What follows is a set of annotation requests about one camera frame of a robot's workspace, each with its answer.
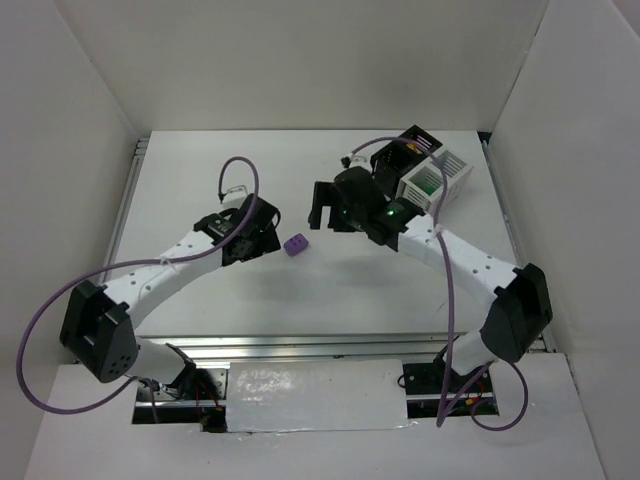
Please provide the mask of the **purple lego brick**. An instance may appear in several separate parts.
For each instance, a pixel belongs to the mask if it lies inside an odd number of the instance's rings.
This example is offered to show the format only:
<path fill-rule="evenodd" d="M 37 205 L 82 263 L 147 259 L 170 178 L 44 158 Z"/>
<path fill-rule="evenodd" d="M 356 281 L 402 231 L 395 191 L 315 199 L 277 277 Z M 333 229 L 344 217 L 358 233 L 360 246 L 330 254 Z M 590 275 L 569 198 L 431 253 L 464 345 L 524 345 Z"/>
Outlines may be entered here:
<path fill-rule="evenodd" d="M 283 244 L 286 254 L 290 257 L 299 255 L 308 247 L 309 241 L 302 233 L 293 235 Z"/>

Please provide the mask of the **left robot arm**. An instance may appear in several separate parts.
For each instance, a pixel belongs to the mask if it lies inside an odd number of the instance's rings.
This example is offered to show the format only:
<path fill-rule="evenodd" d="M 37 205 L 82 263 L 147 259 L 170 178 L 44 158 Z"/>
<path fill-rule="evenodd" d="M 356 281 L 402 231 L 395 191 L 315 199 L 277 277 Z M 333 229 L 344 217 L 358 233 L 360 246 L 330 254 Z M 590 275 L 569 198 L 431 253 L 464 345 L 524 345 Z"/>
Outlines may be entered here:
<path fill-rule="evenodd" d="M 279 250 L 279 210 L 254 195 L 209 214 L 153 264 L 70 294 L 61 344 L 101 383 L 123 376 L 149 379 L 192 398 L 211 377 L 179 347 L 156 344 L 136 330 L 162 303 L 198 278 Z"/>

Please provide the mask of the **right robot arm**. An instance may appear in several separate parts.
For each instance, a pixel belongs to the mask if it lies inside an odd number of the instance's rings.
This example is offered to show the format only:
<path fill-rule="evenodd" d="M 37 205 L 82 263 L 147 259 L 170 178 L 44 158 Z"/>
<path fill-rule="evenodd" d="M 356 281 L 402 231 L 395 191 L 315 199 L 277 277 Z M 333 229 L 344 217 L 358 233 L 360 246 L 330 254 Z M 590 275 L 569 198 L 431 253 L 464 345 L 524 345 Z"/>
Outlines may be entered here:
<path fill-rule="evenodd" d="M 362 167 L 315 184 L 311 229 L 319 229 L 324 208 L 330 210 L 330 229 L 362 232 L 377 245 L 451 276 L 478 302 L 484 323 L 454 339 L 441 362 L 458 377 L 489 362 L 518 362 L 553 318 L 546 277 L 538 266 L 518 267 L 490 256 L 437 225 L 411 201 L 387 198 Z"/>

